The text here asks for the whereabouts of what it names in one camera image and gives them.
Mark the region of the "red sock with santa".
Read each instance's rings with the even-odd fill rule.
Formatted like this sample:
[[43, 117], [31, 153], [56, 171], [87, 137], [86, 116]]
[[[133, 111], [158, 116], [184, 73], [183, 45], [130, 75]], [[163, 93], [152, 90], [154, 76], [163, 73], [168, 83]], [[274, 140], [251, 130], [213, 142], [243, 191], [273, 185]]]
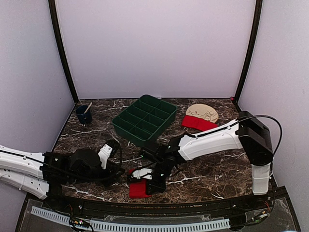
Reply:
[[131, 177], [132, 172], [136, 169], [131, 169], [128, 172], [128, 182], [130, 183], [130, 189], [129, 189], [129, 197], [131, 199], [141, 199], [141, 198], [148, 198], [151, 197], [151, 195], [148, 195], [146, 193], [146, 187], [147, 187], [147, 179], [133, 179]]

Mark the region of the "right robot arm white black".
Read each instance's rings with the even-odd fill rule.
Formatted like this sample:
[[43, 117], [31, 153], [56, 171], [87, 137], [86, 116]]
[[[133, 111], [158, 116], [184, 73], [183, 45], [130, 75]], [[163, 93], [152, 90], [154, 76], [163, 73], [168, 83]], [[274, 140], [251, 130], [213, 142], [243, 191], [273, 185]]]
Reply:
[[153, 195], [166, 190], [166, 179], [174, 167], [198, 157], [233, 149], [243, 149], [252, 167], [252, 195], [246, 205], [256, 210], [265, 202], [271, 177], [271, 165], [277, 152], [272, 147], [269, 128], [260, 119], [280, 122], [272, 116], [239, 112], [238, 118], [217, 128], [195, 134], [184, 133], [170, 139], [167, 145], [152, 143], [143, 147], [141, 156], [154, 162], [153, 169], [143, 168], [139, 177], [146, 180], [145, 193]]

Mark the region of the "beige patterned plate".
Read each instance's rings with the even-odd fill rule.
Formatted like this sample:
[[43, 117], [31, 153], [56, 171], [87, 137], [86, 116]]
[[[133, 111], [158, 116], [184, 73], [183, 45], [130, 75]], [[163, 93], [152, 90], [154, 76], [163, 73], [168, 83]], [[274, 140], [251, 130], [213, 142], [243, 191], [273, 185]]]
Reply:
[[193, 104], [188, 107], [185, 114], [187, 116], [194, 116], [212, 123], [216, 123], [219, 119], [217, 111], [206, 104]]

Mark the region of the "black front rail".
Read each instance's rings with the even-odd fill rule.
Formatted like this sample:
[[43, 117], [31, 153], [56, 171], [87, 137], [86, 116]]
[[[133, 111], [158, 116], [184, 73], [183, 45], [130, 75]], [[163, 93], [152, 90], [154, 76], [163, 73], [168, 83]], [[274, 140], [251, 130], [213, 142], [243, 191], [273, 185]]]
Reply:
[[51, 210], [62, 213], [73, 212], [81, 218], [102, 218], [106, 215], [129, 217], [180, 217], [196, 216], [197, 214], [210, 214], [212, 216], [240, 217], [246, 213], [256, 214], [259, 210], [272, 211], [276, 217], [293, 216], [294, 209], [285, 187], [272, 188], [270, 193], [263, 196], [244, 195], [235, 198], [220, 199], [214, 196], [211, 201], [198, 201], [197, 198], [189, 199], [180, 197], [175, 199], [159, 195], [143, 199], [130, 199], [127, 203], [118, 202], [115, 198], [118, 193], [109, 190], [107, 193], [93, 195], [81, 191], [73, 186], [64, 187], [74, 195], [62, 194], [53, 196], [48, 200]]

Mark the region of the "green compartment tray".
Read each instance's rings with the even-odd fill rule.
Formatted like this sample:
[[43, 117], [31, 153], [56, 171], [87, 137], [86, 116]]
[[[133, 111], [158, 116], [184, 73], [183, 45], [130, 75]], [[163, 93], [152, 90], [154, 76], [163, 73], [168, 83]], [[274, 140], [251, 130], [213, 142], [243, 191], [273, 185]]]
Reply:
[[112, 120], [117, 135], [138, 147], [155, 141], [174, 121], [177, 106], [143, 95]]

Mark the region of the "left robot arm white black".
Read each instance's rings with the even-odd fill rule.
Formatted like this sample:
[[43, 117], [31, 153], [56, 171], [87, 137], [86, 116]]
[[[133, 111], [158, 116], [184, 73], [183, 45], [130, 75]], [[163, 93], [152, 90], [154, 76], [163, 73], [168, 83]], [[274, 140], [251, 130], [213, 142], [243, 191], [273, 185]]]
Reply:
[[39, 199], [49, 197], [58, 211], [68, 207], [68, 199], [61, 195], [67, 183], [99, 183], [109, 186], [125, 170], [122, 161], [109, 160], [115, 154], [122, 158], [116, 141], [108, 141], [99, 152], [77, 149], [73, 153], [30, 153], [1, 146], [0, 179]]

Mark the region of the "small circuit board left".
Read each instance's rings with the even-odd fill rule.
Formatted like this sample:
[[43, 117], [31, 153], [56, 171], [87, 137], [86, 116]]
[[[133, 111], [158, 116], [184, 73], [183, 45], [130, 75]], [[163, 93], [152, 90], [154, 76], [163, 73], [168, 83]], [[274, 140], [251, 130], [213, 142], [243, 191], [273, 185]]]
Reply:
[[86, 229], [89, 227], [89, 223], [76, 217], [71, 217], [69, 219], [69, 225], [72, 226], [73, 228], [78, 228], [78, 229]]

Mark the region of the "red sock plain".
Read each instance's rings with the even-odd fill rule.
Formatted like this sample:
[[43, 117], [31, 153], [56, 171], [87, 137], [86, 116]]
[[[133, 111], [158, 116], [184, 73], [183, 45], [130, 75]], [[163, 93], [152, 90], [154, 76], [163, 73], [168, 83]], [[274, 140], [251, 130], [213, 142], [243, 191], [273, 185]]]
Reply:
[[189, 115], [186, 115], [182, 120], [182, 126], [197, 129], [199, 131], [208, 131], [218, 127], [216, 123]]

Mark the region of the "left black frame post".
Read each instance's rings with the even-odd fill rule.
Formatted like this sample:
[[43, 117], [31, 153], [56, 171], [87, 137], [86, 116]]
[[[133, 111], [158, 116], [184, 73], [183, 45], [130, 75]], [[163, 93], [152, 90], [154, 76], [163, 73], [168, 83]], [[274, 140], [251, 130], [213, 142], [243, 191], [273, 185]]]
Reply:
[[49, 12], [50, 12], [50, 17], [52, 21], [52, 27], [54, 31], [54, 37], [56, 40], [58, 54], [59, 54], [62, 68], [65, 74], [66, 82], [70, 90], [70, 94], [72, 96], [73, 102], [76, 104], [79, 101], [79, 98], [78, 98], [77, 91], [73, 83], [73, 78], [70, 72], [69, 63], [68, 63], [66, 52], [65, 52], [65, 47], [62, 41], [60, 24], [59, 24], [59, 19], [57, 15], [57, 9], [56, 9], [56, 1], [48, 0], [48, 5], [49, 5]]

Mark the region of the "right black frame post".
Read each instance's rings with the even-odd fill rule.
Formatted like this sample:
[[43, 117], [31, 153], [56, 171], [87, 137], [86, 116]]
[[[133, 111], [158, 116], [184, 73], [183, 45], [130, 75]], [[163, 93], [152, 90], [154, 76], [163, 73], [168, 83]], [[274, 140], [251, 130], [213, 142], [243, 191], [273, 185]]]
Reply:
[[248, 42], [248, 47], [247, 47], [247, 52], [246, 52], [246, 56], [244, 59], [244, 63], [243, 63], [243, 68], [240, 74], [240, 78], [239, 78], [239, 83], [234, 95], [234, 102], [235, 104], [238, 104], [243, 88], [244, 88], [244, 84], [246, 81], [246, 77], [249, 71], [249, 67], [250, 67], [250, 63], [252, 60], [252, 56], [253, 56], [253, 51], [254, 51], [254, 47], [255, 47], [255, 42], [256, 42], [256, 38], [257, 38], [257, 34], [258, 34], [258, 28], [259, 28], [259, 23], [260, 23], [260, 18], [261, 18], [261, 13], [262, 13], [262, 6], [263, 6], [263, 1], [262, 0], [256, 0], [255, 1], [255, 9], [254, 9], [254, 15], [253, 15], [253, 23], [252, 23], [252, 28], [251, 28], [251, 33], [250, 33], [250, 38], [249, 38], [249, 42]]

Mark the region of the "dark blue cup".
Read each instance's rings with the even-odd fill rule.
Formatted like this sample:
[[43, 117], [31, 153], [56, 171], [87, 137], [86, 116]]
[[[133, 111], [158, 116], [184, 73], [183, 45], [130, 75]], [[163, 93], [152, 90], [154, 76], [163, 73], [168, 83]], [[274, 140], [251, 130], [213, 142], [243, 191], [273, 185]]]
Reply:
[[86, 112], [87, 108], [88, 108], [87, 105], [82, 105], [82, 106], [78, 107], [75, 111], [79, 122], [83, 125], [90, 124], [92, 122], [91, 111], [90, 111], [90, 109], [88, 109], [87, 112]]

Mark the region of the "black frame post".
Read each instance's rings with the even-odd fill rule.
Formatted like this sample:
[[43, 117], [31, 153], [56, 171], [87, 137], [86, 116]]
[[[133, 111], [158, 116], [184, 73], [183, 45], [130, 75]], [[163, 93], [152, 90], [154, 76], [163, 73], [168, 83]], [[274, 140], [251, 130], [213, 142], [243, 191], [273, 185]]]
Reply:
[[255, 42], [256, 42], [256, 38], [257, 38], [257, 34], [258, 34], [258, 28], [259, 28], [259, 23], [260, 23], [260, 18], [261, 18], [261, 13], [262, 13], [262, 6], [263, 6], [263, 1], [262, 0], [256, 0], [255, 1], [255, 9], [254, 9], [254, 15], [253, 15], [253, 23], [252, 23], [252, 28], [251, 28], [251, 33], [250, 33], [250, 38], [249, 38], [249, 42], [248, 42], [248, 47], [247, 47], [247, 52], [246, 52], [246, 56], [244, 59], [244, 63], [243, 63], [243, 68], [240, 74], [240, 78], [239, 78], [239, 83], [234, 95], [234, 102], [235, 104], [238, 104], [243, 88], [244, 88], [244, 84], [246, 81], [246, 77], [249, 71], [249, 67], [250, 67], [250, 63], [252, 60], [252, 56], [253, 56], [253, 51], [254, 51], [254, 47], [255, 47]]
[[58, 54], [59, 54], [62, 68], [65, 74], [66, 82], [70, 90], [70, 94], [72, 96], [73, 102], [76, 104], [79, 101], [79, 98], [78, 98], [77, 91], [73, 83], [73, 78], [70, 72], [69, 63], [68, 63], [66, 52], [65, 52], [65, 47], [62, 41], [60, 24], [59, 24], [59, 19], [57, 15], [57, 9], [56, 9], [56, 1], [48, 0], [48, 5], [49, 5], [49, 12], [50, 12], [50, 17], [52, 21], [52, 27], [54, 31], [54, 37], [56, 40]]

